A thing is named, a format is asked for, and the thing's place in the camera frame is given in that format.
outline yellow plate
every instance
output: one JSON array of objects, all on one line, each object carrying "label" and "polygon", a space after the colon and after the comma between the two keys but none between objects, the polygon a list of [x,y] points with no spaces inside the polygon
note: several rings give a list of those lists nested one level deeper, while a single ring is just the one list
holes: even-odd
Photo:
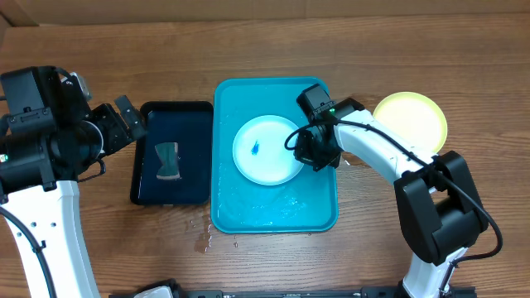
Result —
[{"label": "yellow plate", "polygon": [[436,153],[446,142],[446,116],[427,96],[414,92],[389,95],[373,117],[413,146]]}]

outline white plate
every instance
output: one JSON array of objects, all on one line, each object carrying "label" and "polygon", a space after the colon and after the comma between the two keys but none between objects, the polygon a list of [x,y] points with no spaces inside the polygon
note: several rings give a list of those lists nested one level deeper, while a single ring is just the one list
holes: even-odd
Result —
[{"label": "white plate", "polygon": [[[279,185],[292,179],[304,166],[284,147],[298,126],[283,117],[267,115],[245,123],[232,146],[235,165],[247,179],[260,185]],[[294,147],[296,138],[289,141]]]}]

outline teal plastic tray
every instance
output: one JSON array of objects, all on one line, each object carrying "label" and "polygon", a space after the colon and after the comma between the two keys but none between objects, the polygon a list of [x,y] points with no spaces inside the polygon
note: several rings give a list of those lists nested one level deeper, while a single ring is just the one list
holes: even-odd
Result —
[{"label": "teal plastic tray", "polygon": [[324,82],[312,77],[229,79],[215,91],[211,217],[225,233],[323,232],[339,217],[335,169],[304,165],[281,185],[245,178],[232,157],[238,130],[262,115],[277,115],[298,127],[307,119],[296,103],[304,89]]}]

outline wood grain surface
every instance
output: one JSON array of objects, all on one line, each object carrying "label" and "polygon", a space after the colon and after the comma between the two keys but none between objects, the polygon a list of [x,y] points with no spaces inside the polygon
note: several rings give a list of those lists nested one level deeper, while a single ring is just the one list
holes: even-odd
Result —
[{"label": "wood grain surface", "polygon": [[[479,297],[530,292],[530,15],[361,17],[7,29],[0,70],[59,65],[84,75],[96,107],[126,94],[208,100],[235,77],[314,75],[333,99],[353,94],[373,110],[416,91],[445,112],[442,151],[468,161],[504,250],[461,265],[453,282]],[[5,103],[0,112],[6,113]],[[134,146],[106,159],[81,190],[81,219],[102,295],[174,277],[185,289],[352,289],[395,285],[408,270],[392,187],[362,163],[337,170],[340,218],[328,232],[228,235],[209,206],[139,207],[129,201]],[[491,229],[471,252],[493,248]],[[0,296],[28,296],[22,263],[0,220]]]}]

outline dark blue tray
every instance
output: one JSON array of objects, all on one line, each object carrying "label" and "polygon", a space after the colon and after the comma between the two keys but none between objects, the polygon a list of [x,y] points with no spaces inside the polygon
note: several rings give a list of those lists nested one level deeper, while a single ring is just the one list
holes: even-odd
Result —
[{"label": "dark blue tray", "polygon": [[[150,102],[140,108],[147,135],[137,141],[132,173],[134,204],[204,204],[210,198],[212,122],[208,102]],[[155,145],[177,142],[179,180],[159,180]]]}]

